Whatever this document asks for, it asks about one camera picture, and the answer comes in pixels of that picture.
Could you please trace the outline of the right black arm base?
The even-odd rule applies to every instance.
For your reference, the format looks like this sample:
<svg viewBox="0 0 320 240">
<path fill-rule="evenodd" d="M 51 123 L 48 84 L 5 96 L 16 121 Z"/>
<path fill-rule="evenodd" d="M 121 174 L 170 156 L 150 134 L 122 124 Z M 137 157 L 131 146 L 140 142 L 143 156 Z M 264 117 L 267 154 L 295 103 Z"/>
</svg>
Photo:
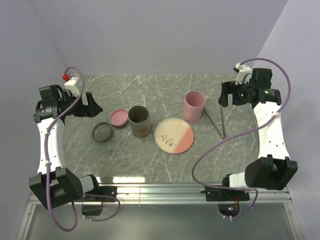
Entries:
<svg viewBox="0 0 320 240">
<path fill-rule="evenodd" d="M 207 202 L 219 202 L 218 210 L 225 217 L 236 217 L 241 211 L 240 202 L 249 201 L 250 195 L 240 190 L 204 187 L 200 192 L 205 194 Z"/>
</svg>

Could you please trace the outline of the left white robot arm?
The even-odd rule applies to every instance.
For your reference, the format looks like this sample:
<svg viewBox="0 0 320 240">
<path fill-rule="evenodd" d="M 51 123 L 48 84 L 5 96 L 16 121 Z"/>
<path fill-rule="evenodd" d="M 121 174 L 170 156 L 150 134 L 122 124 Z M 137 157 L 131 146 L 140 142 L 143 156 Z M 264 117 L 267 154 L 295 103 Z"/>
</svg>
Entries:
<svg viewBox="0 0 320 240">
<path fill-rule="evenodd" d="M 66 168 L 64 155 L 65 117 L 57 117 L 76 100 L 76 96 L 59 85 L 39 88 L 41 100 L 33 119 L 40 135 L 40 161 L 37 175 L 29 179 L 29 187 L 44 208 L 50 195 L 52 208 L 77 201 L 83 195 L 89 201 L 101 196 L 101 188 L 92 174 L 77 177 Z"/>
</svg>

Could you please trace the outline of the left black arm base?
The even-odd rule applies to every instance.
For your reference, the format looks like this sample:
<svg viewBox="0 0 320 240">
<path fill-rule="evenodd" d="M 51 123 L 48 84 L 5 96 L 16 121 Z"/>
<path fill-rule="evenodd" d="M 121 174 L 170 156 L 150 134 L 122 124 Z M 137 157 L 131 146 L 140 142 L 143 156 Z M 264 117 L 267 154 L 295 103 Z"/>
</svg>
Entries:
<svg viewBox="0 0 320 240">
<path fill-rule="evenodd" d="M 100 186 L 98 191 L 85 193 L 81 212 L 85 217 L 100 217 L 107 203 L 116 203 L 118 188 L 116 186 Z"/>
</svg>

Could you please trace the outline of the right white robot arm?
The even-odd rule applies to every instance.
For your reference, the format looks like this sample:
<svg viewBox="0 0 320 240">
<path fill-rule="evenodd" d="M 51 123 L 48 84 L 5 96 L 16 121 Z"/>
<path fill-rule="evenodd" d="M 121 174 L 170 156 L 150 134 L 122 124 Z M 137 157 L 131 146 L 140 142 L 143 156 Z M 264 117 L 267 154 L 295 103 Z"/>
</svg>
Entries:
<svg viewBox="0 0 320 240">
<path fill-rule="evenodd" d="M 290 159 L 285 146 L 281 115 L 281 93 L 271 88 L 272 70 L 269 68 L 251 69 L 237 64 L 234 68 L 237 77 L 234 81 L 221 85 L 218 103 L 228 106 L 228 96 L 232 104 L 251 104 L 251 109 L 260 128 L 258 131 L 259 154 L 244 172 L 227 174 L 220 188 L 222 197 L 232 200 L 238 195 L 238 188 L 263 188 L 283 190 L 298 170 L 298 163 Z"/>
</svg>

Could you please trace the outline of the metal food tongs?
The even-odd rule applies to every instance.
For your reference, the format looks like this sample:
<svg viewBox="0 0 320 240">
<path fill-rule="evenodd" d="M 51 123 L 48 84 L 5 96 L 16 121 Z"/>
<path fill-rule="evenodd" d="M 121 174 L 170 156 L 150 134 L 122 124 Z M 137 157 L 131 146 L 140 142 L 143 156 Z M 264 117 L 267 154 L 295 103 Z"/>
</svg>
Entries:
<svg viewBox="0 0 320 240">
<path fill-rule="evenodd" d="M 215 132 L 221 140 L 225 139 L 225 123 L 223 122 L 222 109 L 219 110 L 219 115 L 214 115 L 214 118 L 209 114 L 207 108 L 203 108 L 204 114 L 209 119 L 210 123 L 213 125 Z"/>
</svg>

